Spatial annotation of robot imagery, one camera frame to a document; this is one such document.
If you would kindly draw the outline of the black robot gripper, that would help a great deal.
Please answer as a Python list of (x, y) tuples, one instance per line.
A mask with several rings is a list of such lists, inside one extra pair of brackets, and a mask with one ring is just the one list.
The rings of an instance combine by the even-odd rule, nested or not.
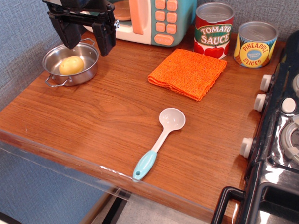
[(49, 9), (49, 19), (63, 44), (73, 49), (81, 40), (79, 25), (91, 26), (101, 56), (116, 45), (119, 22), (114, 5), (106, 0), (42, 0)]

